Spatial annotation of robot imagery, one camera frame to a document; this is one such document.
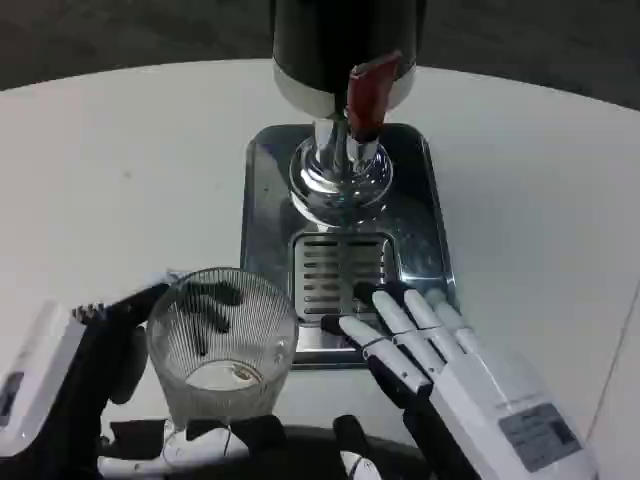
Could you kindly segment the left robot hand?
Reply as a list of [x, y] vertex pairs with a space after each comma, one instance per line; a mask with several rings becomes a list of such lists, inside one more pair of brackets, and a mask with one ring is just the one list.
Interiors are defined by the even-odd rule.
[[101, 437], [108, 402], [125, 403], [144, 372], [142, 323], [177, 280], [169, 273], [111, 304], [47, 302], [1, 384], [4, 479], [168, 479], [281, 448], [280, 420], [224, 425], [168, 421], [117, 425]]

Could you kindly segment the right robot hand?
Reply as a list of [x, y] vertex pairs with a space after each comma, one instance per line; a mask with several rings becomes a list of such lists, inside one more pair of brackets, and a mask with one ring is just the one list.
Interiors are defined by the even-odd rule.
[[480, 340], [439, 289], [358, 283], [379, 329], [326, 315], [324, 332], [361, 354], [437, 479], [596, 479], [584, 440], [540, 376]]

